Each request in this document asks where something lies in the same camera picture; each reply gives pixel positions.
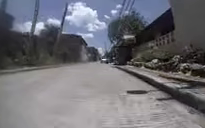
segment rubble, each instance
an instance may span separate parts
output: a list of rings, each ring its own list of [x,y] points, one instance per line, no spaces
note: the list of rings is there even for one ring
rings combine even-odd
[[[160,70],[164,72],[181,72],[192,76],[205,78],[204,56],[202,54],[193,56],[195,53],[190,53],[185,56],[175,55],[170,61],[162,62],[159,59],[153,59],[151,62],[130,62],[130,65]]]

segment manhole cover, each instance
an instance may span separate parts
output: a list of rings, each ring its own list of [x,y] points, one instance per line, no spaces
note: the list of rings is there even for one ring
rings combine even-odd
[[[128,90],[127,94],[147,94],[148,92],[145,90]]]

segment utility pole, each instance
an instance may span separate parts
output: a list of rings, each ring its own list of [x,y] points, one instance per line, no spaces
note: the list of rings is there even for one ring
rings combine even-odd
[[[8,2],[7,0],[2,0],[0,4],[1,10],[3,10],[4,12],[6,11],[7,8],[7,2]]]
[[[34,32],[37,24],[38,14],[39,14],[39,8],[40,8],[40,0],[35,0],[35,8],[34,8],[34,16],[33,21],[31,25],[31,30],[29,34],[29,44],[28,44],[28,54],[29,54],[29,61],[32,63],[33,57],[34,57],[34,51],[36,50],[36,45],[34,44]]]
[[[60,38],[61,38],[61,35],[62,35],[62,31],[63,31],[67,11],[68,11],[68,3],[65,4],[65,10],[64,10],[63,16],[62,16],[62,22],[61,22],[61,25],[60,25],[60,28],[59,28],[59,31],[58,31],[58,35],[57,35],[57,38],[56,38],[56,42],[55,42],[55,45],[54,45],[54,49],[53,49],[53,54],[54,55],[56,54],[57,46],[60,42]]]
[[[107,44],[106,42],[104,42],[104,49],[105,49],[105,53],[107,52]]]

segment street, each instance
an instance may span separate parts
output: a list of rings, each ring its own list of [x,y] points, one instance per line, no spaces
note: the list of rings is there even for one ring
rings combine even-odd
[[[87,63],[0,76],[0,128],[205,128],[205,115],[110,65]]]

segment cloud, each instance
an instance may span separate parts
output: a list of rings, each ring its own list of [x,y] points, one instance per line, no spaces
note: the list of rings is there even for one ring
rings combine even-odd
[[[19,32],[30,32],[31,26],[32,26],[32,22],[28,21],[23,24],[15,24],[13,30],[19,31]],[[39,35],[42,29],[44,29],[44,22],[38,22],[36,24],[34,34]]]
[[[48,18],[46,22],[37,22],[35,32],[34,32],[35,35],[39,35],[41,30],[45,29],[44,27],[45,23],[60,26],[61,22],[56,18]],[[25,23],[14,24],[13,30],[22,32],[22,33],[30,32],[31,26],[32,26],[32,22],[27,21]]]
[[[111,19],[111,17],[110,16],[108,16],[108,15],[104,15],[104,17],[106,18],[106,19]]]
[[[77,35],[82,36],[84,39],[94,38],[93,33],[80,33],[80,32],[78,32]]]
[[[52,24],[52,25],[55,25],[55,26],[60,26],[61,25],[61,21],[56,19],[56,18],[49,18],[47,20],[47,23],[48,24]]]
[[[128,14],[129,14],[129,11],[125,11],[125,12],[124,12],[124,15],[128,15]]]
[[[118,10],[111,10],[111,15],[112,16],[116,16],[117,13],[118,13]]]
[[[122,8],[122,5],[118,4],[116,5],[116,9],[121,9]]]
[[[71,3],[68,12],[70,15],[66,17],[66,20],[70,25],[84,27],[91,32],[103,30],[107,27],[105,22],[98,19],[97,10],[88,7],[86,3]]]
[[[104,49],[103,48],[98,48],[97,49],[100,55],[104,55]]]

